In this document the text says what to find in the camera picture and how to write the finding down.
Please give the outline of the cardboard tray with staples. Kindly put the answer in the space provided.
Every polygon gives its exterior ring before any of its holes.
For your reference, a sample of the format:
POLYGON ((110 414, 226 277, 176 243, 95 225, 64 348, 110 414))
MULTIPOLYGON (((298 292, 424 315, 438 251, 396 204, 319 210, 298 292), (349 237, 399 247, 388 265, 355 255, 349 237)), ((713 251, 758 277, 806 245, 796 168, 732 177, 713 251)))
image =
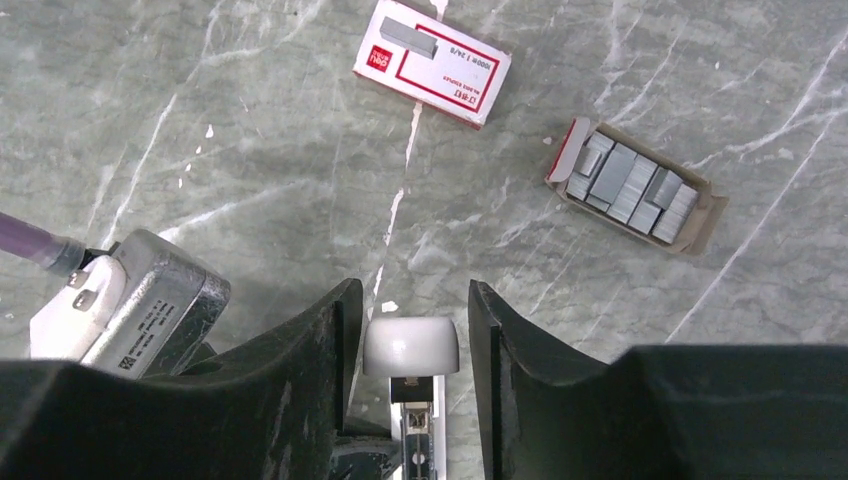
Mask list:
POLYGON ((575 117, 545 183, 564 201, 672 254, 695 256, 729 199, 623 132, 575 117))

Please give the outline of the red white staple box sleeve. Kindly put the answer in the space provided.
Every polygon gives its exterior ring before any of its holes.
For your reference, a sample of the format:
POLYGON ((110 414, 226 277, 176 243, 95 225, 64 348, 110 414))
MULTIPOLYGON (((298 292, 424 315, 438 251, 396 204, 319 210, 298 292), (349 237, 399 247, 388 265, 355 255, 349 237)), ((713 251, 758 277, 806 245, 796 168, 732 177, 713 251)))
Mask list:
POLYGON ((481 129, 512 57, 398 1, 379 1, 353 72, 481 129))

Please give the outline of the long white stapler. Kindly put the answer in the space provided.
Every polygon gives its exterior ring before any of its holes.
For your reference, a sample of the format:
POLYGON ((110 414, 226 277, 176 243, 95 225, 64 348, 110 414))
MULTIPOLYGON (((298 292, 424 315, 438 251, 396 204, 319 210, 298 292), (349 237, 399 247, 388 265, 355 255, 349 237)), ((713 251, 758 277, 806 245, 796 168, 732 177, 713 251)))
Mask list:
POLYGON ((394 479, 446 479, 446 377, 460 370, 448 317, 381 317, 364 336, 363 372, 389 380, 392 438, 401 444, 394 479))

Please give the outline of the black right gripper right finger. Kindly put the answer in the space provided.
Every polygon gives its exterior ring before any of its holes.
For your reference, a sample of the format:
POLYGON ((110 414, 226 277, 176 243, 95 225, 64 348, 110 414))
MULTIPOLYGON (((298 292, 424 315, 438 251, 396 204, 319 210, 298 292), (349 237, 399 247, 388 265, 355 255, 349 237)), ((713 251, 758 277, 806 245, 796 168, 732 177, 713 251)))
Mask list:
POLYGON ((847 350, 640 345, 598 361, 468 290, 489 479, 843 479, 847 350))

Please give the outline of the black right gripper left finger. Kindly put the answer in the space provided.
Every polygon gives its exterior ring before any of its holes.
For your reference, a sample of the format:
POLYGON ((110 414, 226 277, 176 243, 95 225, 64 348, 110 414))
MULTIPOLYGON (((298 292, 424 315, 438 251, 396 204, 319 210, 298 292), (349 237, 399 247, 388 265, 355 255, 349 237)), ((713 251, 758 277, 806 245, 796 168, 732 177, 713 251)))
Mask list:
POLYGON ((347 279, 279 326, 177 375, 1 365, 5 479, 345 479, 363 323, 347 279))

